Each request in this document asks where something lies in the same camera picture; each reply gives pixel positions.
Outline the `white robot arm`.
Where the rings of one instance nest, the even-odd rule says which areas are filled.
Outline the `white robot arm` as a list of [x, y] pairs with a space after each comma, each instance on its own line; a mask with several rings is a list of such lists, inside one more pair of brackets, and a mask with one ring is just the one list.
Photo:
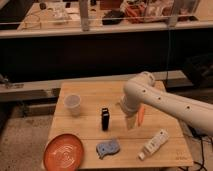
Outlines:
[[120, 106], [127, 117], [134, 116], [144, 103], [213, 136], [213, 104], [164, 92], [154, 85], [150, 72], [137, 74], [124, 84]]

